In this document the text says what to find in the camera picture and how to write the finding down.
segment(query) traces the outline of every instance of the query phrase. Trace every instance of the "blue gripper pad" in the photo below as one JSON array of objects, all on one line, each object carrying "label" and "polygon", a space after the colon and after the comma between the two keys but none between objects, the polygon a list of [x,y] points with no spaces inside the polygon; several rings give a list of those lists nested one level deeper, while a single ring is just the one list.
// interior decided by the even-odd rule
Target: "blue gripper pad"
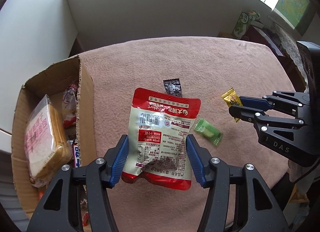
[{"label": "blue gripper pad", "polygon": [[263,111],[268,111],[272,109],[272,105],[268,103],[266,99],[251,98],[251,97],[239,97],[243,106],[248,108],[259,109]]},{"label": "blue gripper pad", "polygon": [[204,165],[202,164],[200,157],[197,153],[197,150],[200,149],[200,146],[197,142],[196,144],[194,144],[190,136],[192,136],[193,139],[196,140],[193,135],[187,135],[187,139],[186,139],[187,154],[188,154],[196,181],[201,185],[201,187],[204,187],[206,184],[206,179],[204,176]]},{"label": "blue gripper pad", "polygon": [[129,153],[129,144],[128,144],[128,136],[126,136],[111,168],[110,184],[113,187],[120,181],[121,173],[122,173],[124,164],[127,160],[128,153]]}]

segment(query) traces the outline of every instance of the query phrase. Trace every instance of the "pink blanket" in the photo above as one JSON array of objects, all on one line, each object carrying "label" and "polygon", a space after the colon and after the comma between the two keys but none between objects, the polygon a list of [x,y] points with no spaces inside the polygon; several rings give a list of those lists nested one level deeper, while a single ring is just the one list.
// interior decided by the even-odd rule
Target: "pink blanket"
[{"label": "pink blanket", "polygon": [[[98,156],[127,133],[137,87],[165,93],[163,80],[180,78],[183,96],[201,99],[197,120],[204,117],[224,134],[215,147],[192,130],[200,146],[230,165],[252,163],[270,187],[286,172],[287,159],[258,144],[252,124],[235,123],[220,97],[231,87],[238,95],[252,97],[269,95],[273,90],[294,91],[268,47],[223,38],[170,37],[103,47],[84,52],[80,58],[94,81]],[[230,191],[228,223],[234,214],[233,186]],[[202,189],[194,176],[188,191],[152,185],[144,179],[135,184],[121,180],[108,190],[119,231],[137,232],[196,231],[207,194],[208,189]]]}]

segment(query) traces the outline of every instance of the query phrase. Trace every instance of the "bread package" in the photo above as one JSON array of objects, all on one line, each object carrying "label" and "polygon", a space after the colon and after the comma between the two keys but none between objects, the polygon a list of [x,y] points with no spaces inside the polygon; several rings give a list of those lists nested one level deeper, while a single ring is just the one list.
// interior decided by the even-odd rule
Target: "bread package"
[{"label": "bread package", "polygon": [[72,158],[59,112],[45,95],[31,113],[24,149],[29,165],[31,184],[46,185],[59,168]]}]

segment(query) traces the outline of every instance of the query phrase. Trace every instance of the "white lace cloth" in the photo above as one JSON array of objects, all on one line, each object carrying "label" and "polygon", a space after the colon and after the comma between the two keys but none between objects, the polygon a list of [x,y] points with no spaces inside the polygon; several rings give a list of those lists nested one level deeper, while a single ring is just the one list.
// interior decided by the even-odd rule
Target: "white lace cloth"
[{"label": "white lace cloth", "polygon": [[[305,79],[305,81],[307,83],[307,87],[306,87],[305,92],[309,93],[307,75],[304,71],[301,57],[300,57],[300,53],[297,48],[295,39],[276,23],[272,24],[270,30],[279,36],[282,47],[290,55],[290,58],[292,59],[294,64],[297,66],[297,68],[301,72],[301,75],[303,76],[303,78]],[[311,169],[311,167],[305,168],[305,167],[302,167],[302,166],[300,166],[290,160],[288,160],[288,167],[290,168],[290,181],[291,182],[294,182],[295,180],[297,180],[299,177],[301,177],[302,175],[304,175],[307,171],[309,171]],[[301,179],[297,183],[298,191],[301,194],[305,194],[309,190],[311,184],[314,182],[315,177],[319,176],[319,172],[320,172],[320,166],[318,166],[308,176],[304,177],[303,179]]]},{"label": "white lace cloth", "polygon": [[301,75],[303,76],[305,82],[307,83],[307,87],[306,87],[305,92],[308,92],[307,75],[303,69],[300,53],[299,53],[299,50],[296,45],[296,40],[288,32],[286,32],[282,27],[280,27],[276,23],[272,24],[272,26],[270,27],[270,30],[279,36],[279,38],[281,40],[282,47],[290,55],[290,58],[292,59],[294,64],[297,66],[297,68],[301,72]]}]

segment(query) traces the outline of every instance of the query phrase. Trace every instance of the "barcode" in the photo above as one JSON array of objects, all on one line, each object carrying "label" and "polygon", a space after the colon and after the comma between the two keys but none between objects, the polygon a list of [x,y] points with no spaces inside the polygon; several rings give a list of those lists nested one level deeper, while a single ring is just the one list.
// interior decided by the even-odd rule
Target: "barcode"
[{"label": "barcode", "polygon": [[141,115],[140,116],[140,124],[153,124],[159,126],[160,116],[156,115]]}]

